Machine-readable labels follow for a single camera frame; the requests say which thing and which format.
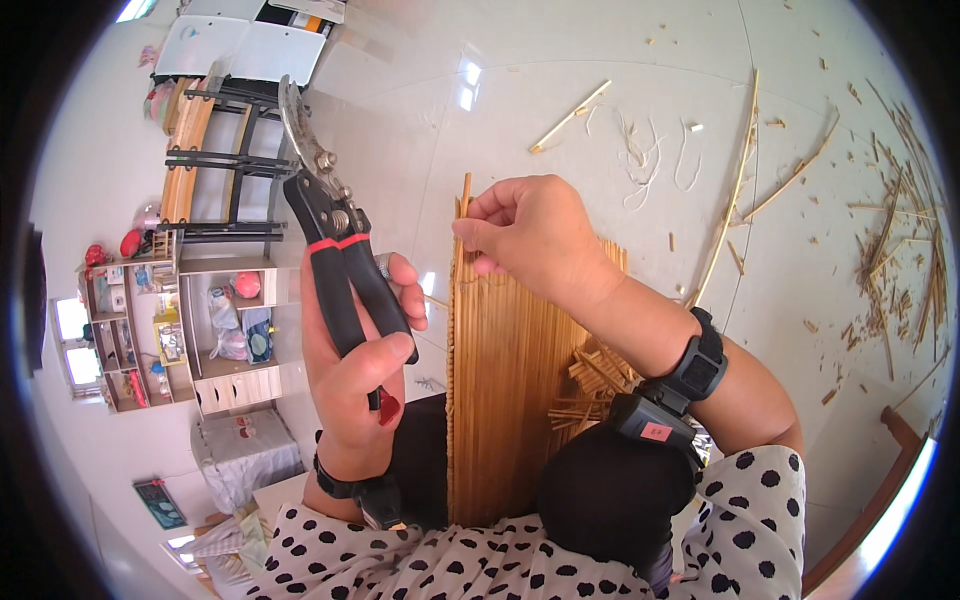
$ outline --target red label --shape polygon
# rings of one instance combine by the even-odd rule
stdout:
[[[666,425],[657,425],[656,423],[648,422],[643,426],[643,431],[640,432],[640,437],[647,438],[649,440],[656,440],[658,442],[666,442],[666,439],[670,437],[671,431],[673,431],[673,427],[667,427]]]

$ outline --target white tile floor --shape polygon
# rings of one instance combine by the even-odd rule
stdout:
[[[701,302],[728,336],[774,372],[797,405],[810,499],[824,513],[808,522],[812,566],[832,544],[830,530],[838,519],[846,522],[862,508],[893,462],[895,449],[878,425],[880,409],[903,398],[935,359],[932,336],[914,355],[912,335],[901,342],[892,330],[891,382],[881,339],[852,352],[840,341],[847,323],[867,311],[854,282],[854,234],[882,225],[882,213],[846,206],[882,200],[879,177],[867,164],[874,162],[872,133],[905,156],[866,79],[919,117],[917,104],[890,53],[852,6],[829,0],[788,4],[791,10],[766,0],[619,0],[603,8],[557,0],[351,1],[347,24],[334,32],[304,97],[313,107],[318,137],[339,156],[343,180],[371,218],[374,250],[402,252],[422,276],[435,273],[440,300],[447,297],[452,202],[466,171],[473,173],[474,194],[512,176],[552,172],[566,178],[581,192],[597,231],[629,251],[632,275],[675,297],[677,285],[694,288],[729,197],[753,68],[760,70],[760,127],[747,165],[747,175],[755,178],[743,192],[744,211],[819,146],[839,109],[840,125],[804,173],[806,183],[795,182],[751,227],[730,230],[728,238],[745,256],[746,275],[738,275],[724,249]],[[605,79],[613,84],[600,98],[604,106],[593,115],[591,135],[581,117],[555,135],[545,152],[527,152]],[[645,147],[654,142],[648,118],[664,136],[660,172],[638,210],[631,208],[642,195],[624,206],[636,187],[619,154],[624,147],[618,110],[636,122]],[[765,125],[777,119],[787,127]],[[672,181],[682,122],[705,126],[689,135],[680,169],[680,182],[687,185],[702,155],[702,170],[688,193]],[[917,129],[926,139],[923,127]],[[656,160],[653,152],[651,162]],[[646,175],[651,172],[648,167]],[[675,252],[668,249],[669,232]],[[908,225],[898,225],[893,239],[909,234]],[[811,244],[811,237],[819,244]],[[296,261],[301,248],[292,224],[275,257]],[[898,273],[898,288],[914,298],[911,330],[925,269],[906,265],[918,252],[929,257],[925,248],[905,252]],[[955,299],[953,281],[949,294]],[[949,317],[941,348],[945,338],[955,338],[955,312]],[[804,320],[815,323],[818,333],[810,333]],[[296,328],[295,315],[286,321]],[[407,368],[410,398],[445,384],[445,312],[431,307],[430,321],[430,329],[417,336],[420,362]],[[297,352],[297,345],[288,351]],[[845,376],[840,392],[823,406],[821,398],[837,387],[838,368]],[[288,376],[293,386],[302,373],[293,369]],[[920,430],[942,406],[949,373],[944,369],[932,379],[902,411]],[[863,394],[859,383],[870,392]],[[304,401],[305,388],[299,389],[280,402],[280,410],[308,447],[319,424]]]

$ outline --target metal blade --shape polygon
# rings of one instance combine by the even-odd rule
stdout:
[[[286,132],[287,139],[293,145],[297,156],[300,157],[300,162],[315,178],[325,180],[325,175],[330,173],[333,165],[336,164],[337,157],[324,150],[324,147],[317,141],[317,137],[310,129],[310,122],[307,120],[300,90],[297,89],[296,83],[290,81],[289,75],[280,78],[276,103],[280,107],[283,130]]]

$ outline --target hand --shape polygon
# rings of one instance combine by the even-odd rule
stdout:
[[[590,310],[624,279],[590,227],[583,201],[556,175],[503,180],[480,194],[453,232],[483,253],[479,275],[508,273],[574,314]]]
[[[417,271],[396,253],[391,256],[389,270],[391,286],[407,314],[408,323],[413,329],[423,331],[426,329],[426,309],[423,291],[417,284]],[[369,341],[341,359],[320,310],[307,252],[300,264],[300,292],[303,361],[317,415],[324,426],[322,445],[332,454],[338,457],[349,455],[356,462],[375,455],[378,464],[382,463],[382,451],[386,448],[386,465],[389,465],[393,432],[403,415],[403,364],[413,352],[413,339],[405,333],[394,333],[381,339],[370,314],[354,294],[354,306]],[[367,392],[381,384],[396,398],[396,403],[385,402],[379,411],[371,411]],[[323,455],[321,461],[334,477],[351,480],[351,475],[344,474],[343,468],[328,466]]]

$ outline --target red and black handle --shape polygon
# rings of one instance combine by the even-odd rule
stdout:
[[[363,211],[356,211],[361,222],[350,218],[348,230],[338,235],[333,211],[340,209],[349,213],[349,208],[345,205],[335,206],[335,201],[308,171],[301,169],[295,177],[284,182],[283,193],[306,237],[317,300],[337,352],[346,356],[367,341],[353,304],[351,283],[380,335],[386,336],[396,331],[411,335],[406,315],[373,259],[370,222]],[[357,232],[358,228],[362,228],[363,232]],[[418,358],[414,347],[407,364],[416,363]],[[369,392],[367,399],[370,410],[378,410],[384,396],[389,395],[382,386]]]

